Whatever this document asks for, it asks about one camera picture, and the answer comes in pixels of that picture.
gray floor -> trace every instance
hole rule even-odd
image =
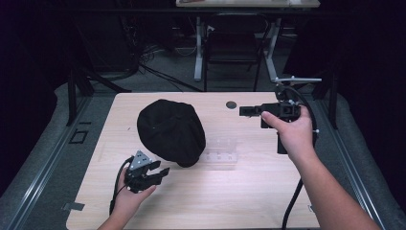
[[[292,44],[293,41],[289,39],[282,39],[278,43],[274,60],[279,74]],[[154,53],[154,59],[146,65],[194,87],[203,88],[202,81],[196,82],[193,79],[194,55],[182,56],[176,52],[160,51]],[[177,88],[167,80],[143,72],[143,69],[140,69],[135,76],[114,82],[133,92],[192,91],[184,86]],[[222,70],[211,67],[209,91],[251,91],[253,78],[246,78],[248,74],[253,74],[253,71],[245,73],[245,68]],[[56,90],[58,103],[52,121],[0,199],[1,229],[66,228],[69,211],[63,207],[66,203],[75,201],[80,182],[115,96],[114,92],[100,83],[93,82],[93,85],[96,89],[94,97],[83,98],[79,94],[79,116],[69,127],[65,126],[68,121],[67,86],[62,85]],[[269,80],[266,67],[262,65],[258,91],[272,92],[274,89],[275,84]],[[325,119],[325,101],[312,101],[311,106],[321,130],[316,149],[322,161],[355,199],[371,200],[381,224],[386,229],[406,229],[404,213],[399,210],[373,162],[346,101],[341,97],[338,101],[339,130],[331,129]],[[82,144],[69,144],[75,130],[87,132]],[[350,156],[356,174],[349,171],[348,162],[342,156],[343,151]],[[357,188],[359,184],[353,184],[353,178],[357,176],[362,179],[365,190]]]

black cloth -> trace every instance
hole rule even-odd
[[[350,0],[321,0],[320,7],[314,11],[350,12],[358,5],[362,4]],[[348,28],[353,21],[350,18],[298,18],[295,22],[298,38],[283,73],[301,78],[319,78],[318,75],[334,59],[343,35],[349,32]]]
[[[206,148],[203,126],[192,105],[158,100],[137,120],[141,142],[152,153],[187,168]]]
[[[349,102],[377,166],[406,212],[406,4],[390,3],[370,5],[360,39],[340,71],[338,90]]]
[[[53,70],[41,68],[44,63],[37,58],[39,54],[30,52],[40,47],[24,42],[14,25],[0,15],[0,195],[50,122],[57,100],[53,86],[60,83],[48,80],[56,77],[46,75]]]

dark background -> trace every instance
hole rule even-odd
[[[406,126],[403,107],[406,96],[402,91],[406,86],[405,4],[402,1],[364,0],[353,5],[351,2],[324,0],[318,10],[357,12],[351,21],[300,21],[298,40],[284,72],[316,76],[326,69],[334,69],[339,76],[339,93],[349,102],[373,158],[405,211]],[[113,57],[106,62],[115,65],[105,66],[94,54],[89,55],[87,41],[83,42],[68,20],[62,20],[66,27],[56,26],[61,25],[60,21],[50,20],[39,6],[35,1],[22,0],[2,1],[0,5],[2,194],[52,117],[56,107],[54,90],[67,81],[71,72],[67,48],[70,55],[90,69],[125,71],[133,67],[119,18],[109,24],[111,36],[97,36],[95,31],[101,25],[97,19],[79,19],[77,22],[85,32],[93,30],[86,36],[89,42],[106,47],[106,52]],[[170,1],[160,7],[172,6]],[[170,49],[168,38],[157,36],[159,29],[168,29],[168,23],[173,22],[161,16],[152,17],[146,22],[146,28],[154,30],[147,29],[146,33]],[[64,39],[71,41],[66,45]],[[328,81],[330,74],[322,77]]]

black handheld device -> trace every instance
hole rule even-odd
[[[125,172],[124,184],[135,194],[149,188],[151,185],[160,185],[162,178],[169,174],[169,168],[157,174],[147,174],[161,165],[161,161],[154,161],[140,150],[135,154],[131,164]]]
[[[130,165],[125,172],[124,186],[122,188],[118,188],[120,175],[127,163],[130,163]],[[124,187],[126,187],[134,194],[138,194],[140,191],[149,188],[151,185],[160,185],[162,182],[162,178],[169,174],[169,168],[161,170],[156,174],[147,174],[148,171],[153,171],[160,165],[161,161],[153,162],[152,159],[150,159],[140,150],[138,150],[135,155],[126,159],[117,174],[113,198],[110,201],[109,214],[111,215],[111,213],[113,212],[114,205],[116,203],[116,197],[120,193],[120,191],[124,189]]]
[[[262,105],[255,106],[241,106],[239,108],[239,116],[256,117],[260,116],[263,111],[268,111],[278,118],[286,122],[293,122],[299,119],[301,116],[301,107],[299,106],[296,95],[290,94],[286,90],[287,86],[278,85],[275,91],[278,103],[263,103]],[[272,128],[266,124],[262,119],[260,120],[261,128]],[[278,153],[287,154],[284,148],[281,138],[278,134]]]

wooden table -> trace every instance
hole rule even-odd
[[[250,9],[312,9],[320,6],[319,0],[202,0],[182,3],[176,0],[176,6],[179,8],[250,8]],[[272,55],[274,53],[275,44],[277,42],[281,20],[277,19],[271,25],[269,32],[270,42],[267,51],[264,51],[265,63],[268,68],[269,79],[272,82],[279,81]],[[196,64],[194,66],[194,80],[201,81],[201,73],[203,67],[203,56],[201,48],[202,26],[200,18],[196,20]],[[320,81],[318,79],[306,79],[305,81]]]
[[[137,132],[137,117],[158,99],[193,105],[208,141],[197,164],[180,168],[148,151]],[[237,103],[230,109],[227,102]],[[239,106],[274,103],[274,93],[133,93],[117,95],[80,186],[68,229],[96,229],[108,217],[119,167],[137,150],[162,160],[169,175],[128,223],[128,229],[279,228],[299,181],[287,155],[276,153],[275,129],[260,128],[260,117],[240,117]],[[305,189],[288,227],[318,227]]]

